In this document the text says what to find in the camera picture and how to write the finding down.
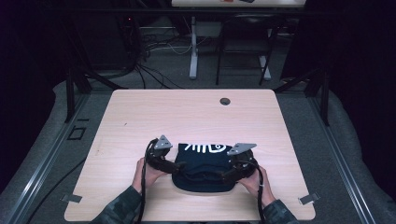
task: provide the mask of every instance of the table top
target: table top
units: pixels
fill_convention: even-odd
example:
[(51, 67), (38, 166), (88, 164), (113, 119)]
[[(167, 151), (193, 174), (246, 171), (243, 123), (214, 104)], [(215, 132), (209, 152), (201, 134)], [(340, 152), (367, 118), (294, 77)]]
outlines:
[[(220, 103), (228, 98), (228, 105)], [(121, 90), (114, 91), (93, 140), (88, 158), (64, 217), (87, 221), (127, 189), (136, 162), (150, 140), (164, 134), (173, 144), (166, 156), (174, 161), (178, 143), (254, 143), (253, 153), (267, 170), (275, 196), (298, 219), (312, 219), (308, 195), (276, 96), (270, 90)], [(147, 190), (146, 221), (260, 220), (257, 201), (242, 185), (222, 193), (178, 189), (166, 175)]]
[(173, 7), (304, 7), (305, 0), (172, 0)]

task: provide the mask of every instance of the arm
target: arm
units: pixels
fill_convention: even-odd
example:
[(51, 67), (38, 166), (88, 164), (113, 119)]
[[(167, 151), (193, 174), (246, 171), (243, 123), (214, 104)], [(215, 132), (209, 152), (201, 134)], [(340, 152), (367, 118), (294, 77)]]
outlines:
[[(277, 200), (271, 191), (268, 176), (264, 168), (260, 167), (263, 178), (262, 207), (266, 222), (269, 224), (296, 224), (299, 223), (296, 217), (280, 200)], [(240, 179), (238, 182), (245, 186), (247, 191), (254, 197), (258, 197), (259, 192), (259, 172), (256, 170), (248, 178)]]
[[(134, 180), (132, 185), (109, 203), (105, 209), (91, 223), (131, 223), (137, 212), (136, 209), (141, 202), (142, 191), (142, 169), (144, 159), (140, 159), (136, 165)], [(146, 166), (146, 187), (150, 187), (154, 182), (166, 173), (155, 170), (149, 165)]]

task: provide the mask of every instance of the metal bracket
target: metal bracket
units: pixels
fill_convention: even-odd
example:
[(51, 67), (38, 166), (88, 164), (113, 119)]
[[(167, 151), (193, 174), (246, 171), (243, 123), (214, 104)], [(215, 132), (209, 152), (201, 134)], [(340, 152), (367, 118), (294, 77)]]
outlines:
[(167, 148), (171, 148), (171, 147), (172, 147), (172, 144), (165, 137), (165, 135), (161, 135), (160, 139), (155, 144), (154, 149), (167, 149)]
[(227, 152), (228, 156), (234, 156), (241, 154), (242, 152), (246, 152), (253, 147), (256, 147), (257, 144), (250, 144), (250, 143), (237, 143), (233, 148), (230, 149), (230, 151)]

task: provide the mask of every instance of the dark sleeve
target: dark sleeve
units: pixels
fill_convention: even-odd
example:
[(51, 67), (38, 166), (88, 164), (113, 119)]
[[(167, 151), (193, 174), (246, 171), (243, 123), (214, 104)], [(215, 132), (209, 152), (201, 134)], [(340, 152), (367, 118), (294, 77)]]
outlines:
[(90, 223), (131, 223), (136, 216), (136, 208), (141, 202), (141, 195), (129, 187), (111, 203)]
[(276, 200), (262, 210), (265, 216), (266, 224), (297, 224), (297, 218), (291, 213), (285, 204)]

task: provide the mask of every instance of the black cap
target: black cap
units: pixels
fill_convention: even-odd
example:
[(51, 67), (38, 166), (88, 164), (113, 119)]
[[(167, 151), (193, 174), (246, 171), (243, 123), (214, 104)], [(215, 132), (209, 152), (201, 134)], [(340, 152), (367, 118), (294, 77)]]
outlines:
[(225, 145), (178, 144), (175, 163), (186, 162), (184, 167), (172, 175), (174, 184), (192, 192), (224, 192), (231, 190), (235, 183), (224, 184), (222, 174), (231, 170)]

